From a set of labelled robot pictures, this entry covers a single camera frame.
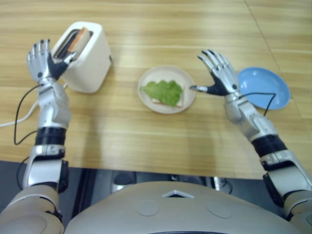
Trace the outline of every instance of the bread slice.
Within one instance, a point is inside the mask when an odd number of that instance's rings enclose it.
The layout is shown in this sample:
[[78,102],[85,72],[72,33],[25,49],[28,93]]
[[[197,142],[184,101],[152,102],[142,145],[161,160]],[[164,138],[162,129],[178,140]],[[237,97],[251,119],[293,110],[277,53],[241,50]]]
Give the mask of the bread slice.
[[[177,107],[182,107],[182,106],[183,106],[184,84],[179,83],[179,82],[177,82],[177,81],[176,81],[176,83],[177,83],[178,85],[180,85],[181,88],[182,88],[182,94],[180,95],[180,100],[178,101],[178,103],[176,104],[176,106],[177,106]],[[164,103],[160,102],[158,99],[155,99],[155,98],[152,99],[152,103],[165,105]]]
[[69,53],[77,52],[78,56],[79,56],[81,54],[81,52],[83,51],[84,47],[87,45],[90,38],[91,38],[91,36],[90,36],[89,30],[87,28],[83,27],[79,31],[79,33],[77,34],[77,36],[75,37],[75,39],[73,40],[71,45],[68,47],[67,51]]

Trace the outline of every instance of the white cable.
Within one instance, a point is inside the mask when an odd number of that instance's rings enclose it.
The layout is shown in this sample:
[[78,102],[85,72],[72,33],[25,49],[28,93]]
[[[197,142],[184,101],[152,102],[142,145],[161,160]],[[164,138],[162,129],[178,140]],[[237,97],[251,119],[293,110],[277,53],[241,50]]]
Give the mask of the white cable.
[[[18,119],[17,123],[21,123],[21,122],[23,122],[24,120],[28,119],[28,118],[31,116],[31,114],[35,111],[35,109],[37,108],[37,106],[38,106],[38,101],[36,101],[36,102],[34,103],[34,105],[30,108],[30,110],[29,110],[29,112],[27,113],[27,115],[25,115],[23,118]],[[14,125],[14,124],[15,124],[15,121],[9,122],[9,123],[3,123],[3,124],[0,124],[0,128],[6,127],[6,126],[10,126],[10,125]]]

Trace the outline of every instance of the plate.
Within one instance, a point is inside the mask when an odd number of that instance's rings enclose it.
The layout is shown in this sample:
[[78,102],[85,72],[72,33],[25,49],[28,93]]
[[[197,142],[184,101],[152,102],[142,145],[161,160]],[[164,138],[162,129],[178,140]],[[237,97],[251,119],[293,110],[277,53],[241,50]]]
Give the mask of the plate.
[[[261,67],[249,67],[238,74],[241,93],[253,92],[275,93],[269,110],[277,110],[285,107],[291,97],[286,82],[274,72]],[[270,95],[249,95],[247,99],[255,106],[266,109],[272,96]]]
[[[150,81],[159,82],[160,80],[165,80],[166,82],[174,80],[177,83],[184,84],[182,107],[153,103],[152,98],[140,90],[142,86],[146,86]],[[158,66],[151,68],[142,75],[138,83],[138,94],[143,103],[151,110],[162,114],[174,114],[184,111],[194,101],[196,92],[189,89],[192,85],[194,85],[192,77],[182,69],[173,66]]]

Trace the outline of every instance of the table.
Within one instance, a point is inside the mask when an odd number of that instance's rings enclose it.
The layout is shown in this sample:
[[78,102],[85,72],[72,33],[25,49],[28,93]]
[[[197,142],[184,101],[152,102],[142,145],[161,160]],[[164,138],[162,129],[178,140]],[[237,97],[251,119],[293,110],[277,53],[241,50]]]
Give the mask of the table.
[[[114,64],[95,94],[67,90],[72,121],[66,160],[73,167],[261,178],[251,144],[228,122],[223,98],[197,94],[186,111],[161,115],[143,105],[137,82],[149,68],[173,65],[197,84],[212,79],[196,58],[203,48],[224,54],[237,71],[259,66],[279,74],[292,98],[269,111],[280,137],[312,172],[312,13],[310,0],[2,0],[0,3],[0,121],[13,121],[22,95],[35,85],[25,58],[31,45],[53,45],[79,20],[100,23]],[[31,94],[20,116],[36,100]],[[18,138],[37,125],[35,112]],[[0,159],[22,161],[34,136],[13,144],[0,130]]]

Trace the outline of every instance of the black cable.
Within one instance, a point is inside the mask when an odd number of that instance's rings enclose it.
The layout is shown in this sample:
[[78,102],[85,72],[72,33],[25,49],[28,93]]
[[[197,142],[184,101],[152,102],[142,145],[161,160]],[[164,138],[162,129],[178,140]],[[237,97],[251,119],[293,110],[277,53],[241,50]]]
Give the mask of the black cable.
[[21,143],[22,143],[27,137],[29,137],[31,134],[37,132],[37,131],[33,131],[33,132],[27,134],[26,136],[24,136],[24,137],[22,138],[22,140],[20,140],[19,142],[16,142],[16,131],[17,131],[17,124],[18,124],[18,117],[19,117],[19,111],[20,111],[21,103],[23,102],[23,100],[25,99],[25,97],[26,97],[31,91],[33,91],[34,89],[37,89],[39,86],[41,86],[41,84],[36,85],[35,87],[33,87],[33,88],[31,88],[29,91],[27,91],[27,93],[24,94],[24,96],[22,97],[22,99],[21,99],[20,102],[19,102],[18,109],[16,110],[15,124],[14,124],[14,137],[13,137],[13,141],[14,141],[14,144],[15,144],[15,145],[21,144]]
[[18,186],[19,186],[19,188],[20,188],[21,190],[22,190],[23,188],[21,187],[21,185],[20,185],[20,180],[19,180],[20,169],[21,169],[23,163],[24,163],[27,159],[29,159],[29,157],[25,158],[25,159],[19,164],[18,170],[16,171],[16,180],[17,180]]
[[230,191],[228,192],[228,194],[231,194],[233,192],[232,183],[230,183],[227,179],[222,179],[222,187],[225,187],[226,185],[228,185],[230,188]]
[[267,112],[268,112],[268,110],[269,110],[269,107],[270,107],[270,105],[271,105],[271,103],[272,103],[274,97],[276,96],[276,94],[275,94],[275,93],[258,93],[258,92],[256,92],[256,93],[244,94],[244,95],[240,96],[240,98],[245,97],[245,96],[248,96],[248,95],[252,95],[252,94],[272,95],[272,98],[271,98],[271,100],[269,101],[269,104],[268,104],[268,106],[267,106],[267,108],[265,109],[265,112],[264,112],[264,114],[263,114],[263,116],[265,116],[265,115],[267,114]]

